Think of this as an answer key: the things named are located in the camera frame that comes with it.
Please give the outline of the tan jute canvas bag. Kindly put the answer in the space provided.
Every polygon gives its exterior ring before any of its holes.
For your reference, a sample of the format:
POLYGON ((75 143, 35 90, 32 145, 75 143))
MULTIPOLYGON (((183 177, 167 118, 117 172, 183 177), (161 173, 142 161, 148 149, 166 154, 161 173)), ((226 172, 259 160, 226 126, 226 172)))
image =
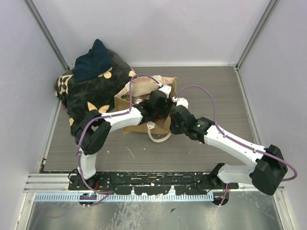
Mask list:
MULTIPOLYGON (((125 110, 130 106, 130 101, 133 101, 134 97, 141 96, 143 99, 148 99, 152 91, 158 89, 156 81, 162 84, 167 84, 172 87, 170 98, 176 96, 177 89, 177 78, 176 77, 162 77, 160 75, 152 76, 148 78, 145 76, 140 76, 132 81, 132 85, 127 83, 122 90, 120 90, 115 96, 115 110, 125 110), (132 96, 130 101, 123 100, 121 97, 125 94, 132 96)), ((154 120, 149 124, 142 124, 139 126, 127 126, 122 128, 123 134, 128 134, 131 132, 146 133, 149 138, 156 143, 166 141, 170 136, 170 124, 171 118, 162 118, 154 120)))

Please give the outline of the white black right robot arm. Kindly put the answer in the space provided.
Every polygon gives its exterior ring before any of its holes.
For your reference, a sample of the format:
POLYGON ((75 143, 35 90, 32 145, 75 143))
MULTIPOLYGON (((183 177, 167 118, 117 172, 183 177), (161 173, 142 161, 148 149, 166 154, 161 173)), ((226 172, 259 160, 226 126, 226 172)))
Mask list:
POLYGON ((214 146, 243 162, 243 165, 219 163, 211 172, 210 182, 214 188, 230 183, 251 184, 271 196, 288 171, 282 152, 275 145, 266 148, 241 139, 210 119, 196 119, 182 105, 174 107, 170 117, 172 134, 185 134, 191 140, 214 146))

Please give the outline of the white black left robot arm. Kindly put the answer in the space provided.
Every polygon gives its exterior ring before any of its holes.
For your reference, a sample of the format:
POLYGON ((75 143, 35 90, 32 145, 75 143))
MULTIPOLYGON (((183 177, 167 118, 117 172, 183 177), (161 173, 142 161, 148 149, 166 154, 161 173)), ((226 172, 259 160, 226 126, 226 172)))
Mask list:
POLYGON ((85 190, 94 188, 96 156, 109 133, 124 127, 139 126, 166 118, 172 107, 169 95, 166 90, 158 89, 150 93, 149 99, 128 109, 104 114, 94 110, 86 115, 74 133, 81 187, 85 190))

